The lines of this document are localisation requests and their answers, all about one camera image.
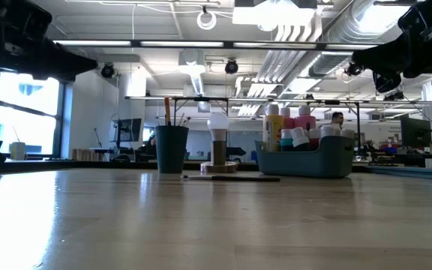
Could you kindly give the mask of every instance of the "camera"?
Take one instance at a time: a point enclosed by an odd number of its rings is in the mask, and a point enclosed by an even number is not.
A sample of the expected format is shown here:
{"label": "camera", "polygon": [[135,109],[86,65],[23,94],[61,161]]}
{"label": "camera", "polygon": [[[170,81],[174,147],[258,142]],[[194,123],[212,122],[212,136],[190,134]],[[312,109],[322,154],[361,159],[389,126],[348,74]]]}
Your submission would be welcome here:
{"label": "camera", "polygon": [[228,60],[228,63],[226,64],[224,71],[226,71],[226,74],[237,73],[238,72],[238,64],[236,64],[236,60],[235,59]]}
{"label": "camera", "polygon": [[101,76],[105,79],[112,79],[118,76],[118,71],[114,68],[113,63],[105,63],[101,70]]}

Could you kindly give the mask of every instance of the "teal storage bin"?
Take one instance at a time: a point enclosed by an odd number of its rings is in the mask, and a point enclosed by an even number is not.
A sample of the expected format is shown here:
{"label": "teal storage bin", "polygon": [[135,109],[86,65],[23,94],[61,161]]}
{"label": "teal storage bin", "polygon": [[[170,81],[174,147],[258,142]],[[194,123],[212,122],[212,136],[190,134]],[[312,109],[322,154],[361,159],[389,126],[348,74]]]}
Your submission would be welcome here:
{"label": "teal storage bin", "polygon": [[256,141],[259,171],[276,176],[343,178],[353,168],[354,139],[326,136],[316,151],[267,152]]}

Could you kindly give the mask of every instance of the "white cup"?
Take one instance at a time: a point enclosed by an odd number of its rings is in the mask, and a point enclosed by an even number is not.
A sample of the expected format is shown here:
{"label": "white cup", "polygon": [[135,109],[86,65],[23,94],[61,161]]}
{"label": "white cup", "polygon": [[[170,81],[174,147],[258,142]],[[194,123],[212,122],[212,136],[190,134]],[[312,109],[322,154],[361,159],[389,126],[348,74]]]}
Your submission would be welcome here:
{"label": "white cup", "polygon": [[302,127],[295,127],[291,130],[291,137],[293,140],[297,140],[305,136],[305,131]]}
{"label": "white cup", "polygon": [[320,139],[321,138],[321,130],[319,128],[312,128],[309,130],[309,138],[310,139]]}
{"label": "white cup", "polygon": [[337,132],[332,126],[326,125],[321,127],[321,138],[327,136],[334,136],[335,132]]}
{"label": "white cup", "polygon": [[345,128],[344,128],[344,129],[341,131],[341,136],[353,140],[353,139],[354,139],[354,133],[355,133],[354,130],[350,130],[350,129],[345,129]]}
{"label": "white cup", "polygon": [[26,157],[26,144],[24,142],[11,143],[11,159],[14,161],[24,161]]}

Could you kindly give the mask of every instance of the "light fixture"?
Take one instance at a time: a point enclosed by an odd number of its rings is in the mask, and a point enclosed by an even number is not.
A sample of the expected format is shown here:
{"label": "light fixture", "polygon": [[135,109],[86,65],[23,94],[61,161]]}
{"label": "light fixture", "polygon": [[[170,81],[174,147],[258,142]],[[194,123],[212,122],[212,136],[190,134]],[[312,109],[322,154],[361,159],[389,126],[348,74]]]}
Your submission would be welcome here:
{"label": "light fixture", "polygon": [[68,47],[131,47],[129,40],[54,40],[53,42]]}
{"label": "light fixture", "polygon": [[218,1],[137,1],[137,0],[66,0],[68,3],[98,3],[102,5],[206,5],[217,6],[221,5]]}
{"label": "light fixture", "polygon": [[370,49],[370,48],[376,47],[377,45],[379,45],[379,44],[357,44],[357,43],[337,44],[337,43],[332,43],[332,44],[327,44],[326,47],[324,48],[324,50],[346,50],[346,51],[352,52],[355,50]]}
{"label": "light fixture", "polygon": [[233,97],[233,98],[228,98],[228,101],[268,102],[269,99],[268,98],[237,98],[237,97]]}
{"label": "light fixture", "polygon": [[321,52],[324,56],[351,56],[353,52]]}
{"label": "light fixture", "polygon": [[141,41],[141,47],[198,47],[221,48],[223,42],[218,41]]}
{"label": "light fixture", "polygon": [[313,43],[285,43],[285,42],[235,42],[235,48],[245,49],[273,49],[273,50],[314,50]]}
{"label": "light fixture", "polygon": [[357,21],[358,29],[364,33],[385,33],[396,24],[409,8],[372,4]]}
{"label": "light fixture", "polygon": [[306,26],[316,13],[316,6],[298,5],[291,0],[263,1],[253,5],[253,1],[235,1],[232,23],[254,26]]}
{"label": "light fixture", "polygon": [[130,100],[144,100],[144,101],[162,101],[164,99],[164,97],[131,97],[131,96],[126,96],[124,98]]}

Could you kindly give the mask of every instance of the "glass window pane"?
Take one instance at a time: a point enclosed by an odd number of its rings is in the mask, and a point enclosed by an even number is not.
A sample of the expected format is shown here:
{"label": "glass window pane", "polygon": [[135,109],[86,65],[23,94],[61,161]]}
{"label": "glass window pane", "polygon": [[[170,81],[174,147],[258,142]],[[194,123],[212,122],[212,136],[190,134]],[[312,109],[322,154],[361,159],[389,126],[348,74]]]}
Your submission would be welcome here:
{"label": "glass window pane", "polygon": [[58,111],[59,82],[35,80],[28,74],[0,74],[0,101],[38,110],[50,115]]}
{"label": "glass window pane", "polygon": [[53,153],[56,120],[49,116],[34,115],[0,106],[1,153],[9,153],[9,145],[18,138],[26,144],[28,154]]}

